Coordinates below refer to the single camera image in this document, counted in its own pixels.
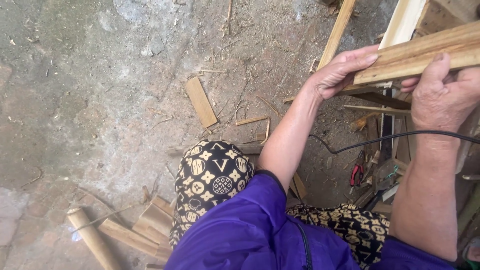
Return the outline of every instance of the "right hand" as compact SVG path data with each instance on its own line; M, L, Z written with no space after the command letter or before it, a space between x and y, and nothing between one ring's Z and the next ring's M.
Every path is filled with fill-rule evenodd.
M449 74L450 56L440 53L421 78L402 82L402 92L413 91L412 119L417 130L457 132L480 101L480 68Z

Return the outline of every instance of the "zipper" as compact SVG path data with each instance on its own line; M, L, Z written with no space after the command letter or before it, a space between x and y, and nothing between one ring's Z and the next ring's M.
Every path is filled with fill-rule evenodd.
M305 231L303 228L300 226L300 224L295 223L295 225L299 228L301 237L303 239L303 245L305 246L305 257L307 260L307 268L306 270L313 270L313 265L312 265L312 255L310 253L310 246L308 245L308 240L307 240L307 235L305 234Z

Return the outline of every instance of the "hand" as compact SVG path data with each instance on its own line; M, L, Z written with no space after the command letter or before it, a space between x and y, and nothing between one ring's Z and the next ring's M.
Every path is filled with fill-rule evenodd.
M353 82L354 72L368 68L378 58L378 45L344 51L315 72L303 87L309 87L323 100L335 96Z
M457 132L480 101L480 68L450 73L450 56L440 53L421 78L402 82L402 92L413 91L412 119L417 129Z

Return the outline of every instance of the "jacket sleeve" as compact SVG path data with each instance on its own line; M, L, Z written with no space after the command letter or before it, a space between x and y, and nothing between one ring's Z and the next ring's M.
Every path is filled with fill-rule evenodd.
M453 270L454 268L454 262L438 258L389 236L382 249L382 260L372 264L370 270Z
M286 222L285 203L274 178L257 172L244 190L192 225L165 269L276 269L271 236Z

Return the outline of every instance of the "forearm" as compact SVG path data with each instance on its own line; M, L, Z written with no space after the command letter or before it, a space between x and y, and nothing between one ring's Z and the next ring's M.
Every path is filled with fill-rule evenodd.
M258 167L275 174L285 191L297 169L323 99L308 86L295 97L258 159Z
M390 235L435 256L456 259L458 139L418 135L417 152L396 193Z

